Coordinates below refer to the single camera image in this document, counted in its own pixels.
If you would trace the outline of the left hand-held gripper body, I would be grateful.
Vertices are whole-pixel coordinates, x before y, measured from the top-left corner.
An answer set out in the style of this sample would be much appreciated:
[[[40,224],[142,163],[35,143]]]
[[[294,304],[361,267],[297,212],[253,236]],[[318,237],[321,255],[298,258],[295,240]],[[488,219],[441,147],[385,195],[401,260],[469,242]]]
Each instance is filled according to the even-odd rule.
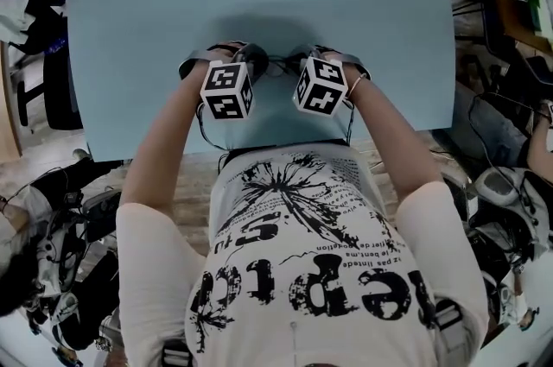
[[[193,51],[179,66],[185,79],[198,62],[207,64],[200,89],[201,101],[216,120],[243,120],[254,105],[252,83],[245,63],[231,61],[207,50]]]

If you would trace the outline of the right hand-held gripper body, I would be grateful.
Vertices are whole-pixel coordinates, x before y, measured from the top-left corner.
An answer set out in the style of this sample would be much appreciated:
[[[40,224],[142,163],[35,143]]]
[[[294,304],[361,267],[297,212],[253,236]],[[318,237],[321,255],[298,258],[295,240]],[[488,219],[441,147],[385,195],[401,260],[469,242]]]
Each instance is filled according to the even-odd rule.
[[[354,66],[362,77],[368,78],[368,70],[358,57],[344,55],[347,61],[343,64],[308,58],[293,94],[293,102],[299,111],[324,117],[334,116],[351,93],[344,65]]]

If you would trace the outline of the black eyeglasses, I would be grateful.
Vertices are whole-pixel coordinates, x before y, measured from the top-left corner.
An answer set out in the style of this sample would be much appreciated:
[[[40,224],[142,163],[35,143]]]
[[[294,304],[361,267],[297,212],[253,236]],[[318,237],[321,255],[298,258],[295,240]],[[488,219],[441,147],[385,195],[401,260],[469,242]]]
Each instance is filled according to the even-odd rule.
[[[283,74],[299,77],[302,73],[302,59],[303,57],[300,54],[288,56],[269,55],[265,73],[271,77],[278,77]]]

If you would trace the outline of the person's right forearm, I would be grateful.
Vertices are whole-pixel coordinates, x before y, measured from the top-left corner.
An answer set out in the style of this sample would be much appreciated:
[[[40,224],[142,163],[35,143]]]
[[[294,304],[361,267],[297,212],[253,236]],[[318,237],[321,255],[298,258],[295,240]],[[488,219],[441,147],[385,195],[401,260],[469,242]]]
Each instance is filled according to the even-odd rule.
[[[381,90],[354,66],[344,65],[357,108],[400,200],[442,175],[423,140]]]

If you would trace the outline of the person's left forearm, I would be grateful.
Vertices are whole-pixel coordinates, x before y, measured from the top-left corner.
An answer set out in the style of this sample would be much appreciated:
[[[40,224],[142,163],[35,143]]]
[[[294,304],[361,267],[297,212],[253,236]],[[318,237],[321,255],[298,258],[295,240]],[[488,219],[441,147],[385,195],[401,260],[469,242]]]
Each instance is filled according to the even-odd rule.
[[[179,169],[208,63],[198,61],[163,106],[126,174],[120,204],[172,214]]]

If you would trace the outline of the person's right hand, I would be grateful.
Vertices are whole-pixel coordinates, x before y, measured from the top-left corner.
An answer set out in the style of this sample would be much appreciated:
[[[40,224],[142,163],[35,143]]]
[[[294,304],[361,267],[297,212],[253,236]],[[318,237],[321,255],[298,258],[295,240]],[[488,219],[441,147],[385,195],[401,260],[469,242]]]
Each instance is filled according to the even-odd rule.
[[[341,64],[347,61],[347,57],[343,53],[326,48],[321,50],[321,58],[328,62],[339,62]]]

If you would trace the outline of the person's left hand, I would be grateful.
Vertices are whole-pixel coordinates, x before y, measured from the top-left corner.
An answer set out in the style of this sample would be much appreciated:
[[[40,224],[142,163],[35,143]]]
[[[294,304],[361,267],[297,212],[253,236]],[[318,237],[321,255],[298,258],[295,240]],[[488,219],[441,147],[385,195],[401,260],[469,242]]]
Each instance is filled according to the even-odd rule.
[[[207,51],[231,61],[244,45],[242,41],[222,41],[211,46]]]

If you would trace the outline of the black office chair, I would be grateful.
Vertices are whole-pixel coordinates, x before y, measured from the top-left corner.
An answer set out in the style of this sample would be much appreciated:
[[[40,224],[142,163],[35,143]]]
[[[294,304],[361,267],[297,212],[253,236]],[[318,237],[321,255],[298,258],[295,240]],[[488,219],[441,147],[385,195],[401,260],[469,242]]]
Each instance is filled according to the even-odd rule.
[[[42,72],[42,83],[29,91],[25,90],[23,81],[17,85],[16,102],[21,126],[29,126],[28,103],[43,95],[46,119],[51,129],[81,130],[83,124],[74,91],[68,46],[45,54]]]

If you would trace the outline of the person in printed white shirt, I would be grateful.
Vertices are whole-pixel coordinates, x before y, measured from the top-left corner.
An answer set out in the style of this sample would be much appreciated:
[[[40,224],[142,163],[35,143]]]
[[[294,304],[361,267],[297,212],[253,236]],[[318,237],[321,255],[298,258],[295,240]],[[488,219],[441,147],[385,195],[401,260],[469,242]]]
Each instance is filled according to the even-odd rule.
[[[184,339],[196,367],[468,367],[488,327],[452,193],[409,195],[393,221],[354,149],[303,144],[232,159],[200,256],[150,207],[117,212],[130,367]]]

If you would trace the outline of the white black helmet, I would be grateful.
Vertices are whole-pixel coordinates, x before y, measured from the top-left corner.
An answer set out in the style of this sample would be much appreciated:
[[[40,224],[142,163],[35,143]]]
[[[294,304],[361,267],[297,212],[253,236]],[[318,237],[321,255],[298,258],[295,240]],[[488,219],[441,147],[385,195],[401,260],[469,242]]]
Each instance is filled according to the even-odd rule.
[[[553,251],[553,184],[524,168],[489,168],[474,182],[468,226],[495,243],[515,269]]]

